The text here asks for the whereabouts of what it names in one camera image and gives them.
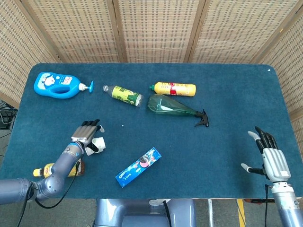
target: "blue lotion bottle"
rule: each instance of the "blue lotion bottle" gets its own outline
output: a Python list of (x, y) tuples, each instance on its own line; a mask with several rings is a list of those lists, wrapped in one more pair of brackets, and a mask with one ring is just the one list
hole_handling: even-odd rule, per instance
[(61, 99), (71, 98), (86, 89), (92, 93), (94, 82), (87, 87), (75, 76), (53, 72), (40, 72), (34, 84), (34, 90), (39, 95)]

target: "black cable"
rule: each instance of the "black cable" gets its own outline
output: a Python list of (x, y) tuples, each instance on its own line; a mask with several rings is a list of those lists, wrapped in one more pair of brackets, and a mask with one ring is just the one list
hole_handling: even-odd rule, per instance
[(62, 196), (62, 198), (59, 200), (59, 202), (57, 202), (55, 205), (53, 205), (53, 206), (51, 206), (51, 207), (47, 207), (47, 206), (41, 204), (41, 203), (38, 201), (38, 199), (35, 198), (36, 203), (37, 203), (40, 207), (42, 207), (42, 208), (44, 208), (44, 209), (52, 209), (52, 208), (58, 206), (58, 205), (61, 203), (61, 201), (64, 199), (64, 197), (66, 196), (68, 190), (71, 188), (72, 183), (74, 183), (74, 181), (75, 181), (75, 179), (76, 179), (76, 176), (77, 176), (77, 173), (78, 173), (79, 165), (80, 165), (80, 161), (77, 161), (75, 176), (73, 177), (70, 186), (68, 187), (68, 189), (66, 190), (66, 192), (64, 193), (64, 195)]
[(0, 137), (0, 139), (1, 139), (1, 138), (3, 138), (3, 137), (8, 136), (8, 135), (10, 135), (10, 134), (11, 134), (11, 132), (10, 132), (10, 133), (8, 133), (8, 134), (6, 134), (6, 135), (4, 135), (4, 136), (1, 136), (1, 137)]
[(166, 211), (166, 216), (169, 220), (169, 227), (171, 227), (171, 219), (170, 219), (170, 213), (169, 213), (169, 207), (167, 206), (166, 201), (163, 201), (164, 207), (165, 207), (165, 211)]
[(24, 202), (23, 202), (23, 207), (22, 207), (22, 211), (21, 211), (21, 215), (20, 215), (20, 218), (19, 218), (17, 227), (20, 226), (21, 220), (22, 220), (23, 215), (24, 215), (25, 208), (27, 207), (28, 195), (29, 195), (29, 193), (30, 193), (32, 187), (33, 187), (33, 185), (31, 184), (31, 185), (28, 187), (28, 189), (27, 189), (27, 193), (26, 193), (26, 195), (25, 195), (25, 199), (24, 199)]
[(266, 185), (265, 185), (266, 203), (265, 203), (264, 227), (266, 227), (266, 220), (267, 220), (268, 187), (269, 187), (269, 185), (266, 184)]

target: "green spray bottle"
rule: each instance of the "green spray bottle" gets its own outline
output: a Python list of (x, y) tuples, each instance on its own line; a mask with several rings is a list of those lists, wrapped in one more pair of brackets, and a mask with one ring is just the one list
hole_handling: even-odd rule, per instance
[(203, 110), (202, 112), (196, 111), (176, 100), (169, 98), (165, 95), (152, 95), (150, 96), (147, 104), (148, 108), (156, 114), (170, 114), (178, 116), (194, 116), (201, 118), (195, 126), (205, 125), (208, 127), (208, 116)]

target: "cable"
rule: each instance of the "cable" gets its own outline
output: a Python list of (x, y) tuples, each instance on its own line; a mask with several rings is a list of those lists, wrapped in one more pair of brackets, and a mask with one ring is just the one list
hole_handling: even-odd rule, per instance
[(238, 205), (238, 201), (237, 201), (237, 200), (236, 200), (236, 204), (237, 204), (237, 207), (238, 207), (238, 211), (239, 211), (239, 213), (240, 213), (240, 215), (241, 215), (241, 218), (242, 218), (244, 227), (246, 227), (246, 224), (245, 224), (245, 221), (244, 221), (244, 217), (243, 217), (243, 215), (242, 215), (242, 212), (241, 212), (241, 210), (240, 210), (240, 207), (239, 207), (239, 205)]
[(10, 132), (10, 133), (8, 133), (8, 134), (6, 134), (6, 135), (4, 135), (4, 136), (1, 136), (1, 137), (0, 137), (0, 139), (1, 139), (1, 138), (3, 138), (3, 137), (8, 136), (8, 135), (10, 135), (10, 134), (11, 134), (11, 132)]
[(163, 204), (164, 204), (164, 207), (165, 207), (167, 218), (169, 220), (169, 227), (171, 227), (171, 219), (170, 219), (169, 207), (167, 206), (167, 203), (166, 203), (165, 200), (163, 201)]
[(269, 187), (269, 185), (266, 184), (265, 185), (266, 204), (265, 204), (264, 227), (266, 227), (266, 222), (267, 222), (268, 187)]
[(68, 187), (68, 189), (66, 190), (66, 192), (64, 193), (64, 195), (62, 196), (62, 198), (59, 200), (59, 202), (57, 202), (55, 205), (53, 205), (53, 206), (51, 206), (51, 207), (47, 207), (47, 206), (41, 204), (41, 203), (38, 201), (38, 199), (35, 198), (36, 203), (37, 203), (40, 207), (42, 207), (42, 208), (44, 208), (44, 209), (52, 209), (52, 208), (58, 206), (58, 205), (61, 203), (61, 201), (64, 199), (64, 197), (66, 196), (68, 190), (71, 188), (72, 183), (74, 183), (74, 181), (75, 181), (75, 179), (76, 179), (76, 176), (77, 176), (78, 169), (79, 169), (79, 165), (80, 165), (80, 161), (77, 161), (77, 164), (76, 164), (76, 173), (75, 173), (75, 175), (74, 175), (74, 177), (73, 177), (73, 179), (72, 179), (72, 182), (71, 182), (70, 186)]
[(24, 215), (25, 208), (27, 207), (28, 195), (29, 195), (29, 193), (30, 193), (32, 187), (33, 187), (33, 185), (31, 184), (31, 185), (28, 187), (28, 189), (27, 189), (27, 193), (26, 193), (26, 195), (25, 195), (25, 200), (24, 200), (24, 202), (23, 202), (23, 207), (22, 207), (22, 211), (21, 211), (21, 215), (20, 215), (20, 218), (19, 218), (17, 227), (20, 226), (21, 220), (22, 220), (23, 215)]
[(0, 100), (0, 105), (1, 105), (0, 108), (4, 108), (4, 106), (6, 107), (6, 102)]
[(4, 120), (3, 120), (3, 117), (2, 117), (2, 114), (0, 113), (0, 117), (1, 117), (1, 120), (2, 120), (2, 123), (3, 124), (10, 124), (10, 123), (12, 123), (15, 119), (13, 119), (13, 120), (11, 120), (10, 122), (7, 122), (7, 123), (5, 123), (4, 122)]

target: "yellow cap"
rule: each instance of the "yellow cap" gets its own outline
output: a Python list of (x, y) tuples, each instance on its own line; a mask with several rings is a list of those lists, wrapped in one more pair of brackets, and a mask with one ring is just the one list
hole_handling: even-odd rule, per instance
[(40, 168), (40, 169), (35, 169), (35, 170), (33, 171), (33, 175), (34, 175), (34, 176), (42, 176), (42, 175), (41, 175), (41, 170), (42, 170), (41, 168)]

